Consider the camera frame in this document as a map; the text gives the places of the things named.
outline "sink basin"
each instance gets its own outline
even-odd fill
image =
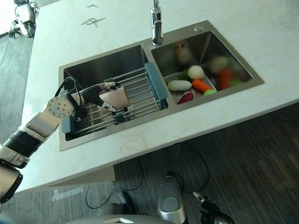
[[[216,67],[219,59],[230,71],[223,84],[223,73]],[[200,65],[204,83],[216,93],[203,96],[197,89],[169,91],[167,83],[186,78],[186,70]],[[151,38],[59,67],[59,83],[74,77],[80,88],[117,81],[128,93],[131,107],[121,112],[126,120],[117,121],[112,114],[103,115],[96,105],[86,105],[88,116],[79,122],[72,117],[59,127],[59,150],[91,141],[229,94],[262,84],[262,79],[211,25],[196,23],[164,34],[164,42],[154,46]],[[191,92],[192,101],[177,105]]]
[[[165,82],[179,79],[192,82],[188,78],[187,70],[193,65],[202,67],[205,73],[202,81],[215,91],[230,89],[253,79],[236,56],[212,31],[179,40],[153,49],[151,52]],[[221,77],[226,74],[221,73],[221,70],[218,71],[223,66],[231,72],[227,81],[223,81],[225,77]],[[191,92],[194,95],[193,101],[198,104],[204,97],[201,91],[194,88],[188,91],[170,91],[170,94],[177,103],[186,92]],[[217,98],[223,97],[222,93],[217,93],[216,96]]]

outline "white countertop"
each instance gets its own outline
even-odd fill
[[[99,8],[85,7],[88,4]],[[22,170],[24,180],[18,190],[66,181],[298,101],[296,0],[160,0],[160,4],[164,33],[209,20],[265,84],[62,152],[56,131]],[[59,66],[149,38],[150,8],[151,0],[63,0],[42,7],[23,122],[55,94]],[[106,19],[98,22],[98,28],[81,25],[91,17]]]

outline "faucet spout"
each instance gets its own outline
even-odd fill
[[[152,22],[152,42],[154,45],[161,45],[163,42],[163,33],[159,0],[153,0],[153,8],[150,12]]]

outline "black wire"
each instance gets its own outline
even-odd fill
[[[203,157],[203,155],[201,153],[197,152],[192,146],[189,145],[189,143],[187,143],[187,142],[182,143],[182,145],[184,145],[184,144],[185,144],[185,146],[188,146],[189,148],[193,149],[193,152],[195,154],[197,154],[202,159],[202,161],[204,162],[204,164],[206,166],[206,181],[205,181],[204,185],[199,190],[194,190],[196,192],[202,191],[204,188],[206,188],[206,186],[207,186],[207,184],[209,183],[209,180],[210,180],[209,166],[207,165],[207,162],[206,162],[206,160],[204,159],[204,157]],[[183,177],[181,175],[179,175],[179,176],[182,179],[183,186],[185,188]],[[194,191],[186,191],[186,190],[183,189],[183,192],[187,193],[187,194],[193,194]]]
[[[59,88],[57,89],[56,93],[55,93],[55,97],[57,97],[62,89],[62,87],[64,87],[64,85],[68,82],[72,80],[74,82],[74,85],[75,85],[75,80],[72,78],[72,77],[67,77],[66,79],[64,79],[64,81],[61,83],[61,85],[59,86]]]
[[[82,99],[81,99],[81,94],[78,91],[78,83],[77,83],[77,81],[73,77],[67,77],[66,79],[64,79],[64,81],[61,83],[61,85],[59,86],[58,90],[56,91],[55,97],[57,97],[59,95],[61,89],[69,81],[73,81],[74,82],[74,87],[70,91],[68,91],[68,93],[71,93],[73,90],[76,90],[77,94],[79,95],[79,101],[80,101],[80,105],[79,105],[79,108],[78,108],[78,110],[79,110],[82,107]]]
[[[142,177],[141,177],[141,181],[140,183],[137,185],[137,187],[135,188],[132,188],[132,189],[127,189],[127,188],[122,188],[122,187],[115,187],[112,189],[111,193],[109,194],[108,198],[99,206],[97,207],[92,207],[88,204],[87,202],[87,195],[88,195],[88,190],[89,190],[89,186],[87,187],[87,191],[86,191],[86,195],[85,195],[85,203],[87,205],[88,208],[90,209],[99,209],[100,207],[102,207],[108,200],[109,198],[112,196],[113,192],[116,190],[116,189],[120,189],[120,190],[126,190],[126,191],[132,191],[132,190],[137,190],[138,188],[140,188],[140,186],[142,185],[143,183],[143,180],[144,180],[144,172],[143,172],[143,169],[141,167],[141,164],[139,164],[139,168],[140,168],[140,171],[141,171],[141,174],[142,174]]]

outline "dish drying rack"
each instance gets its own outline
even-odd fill
[[[101,113],[97,105],[88,104],[87,117],[76,121],[72,116],[62,122],[62,131],[73,136],[82,136],[118,125],[138,117],[163,110],[167,93],[153,63],[146,63],[137,70],[106,79],[104,82],[118,82],[124,87],[130,106],[117,112]]]

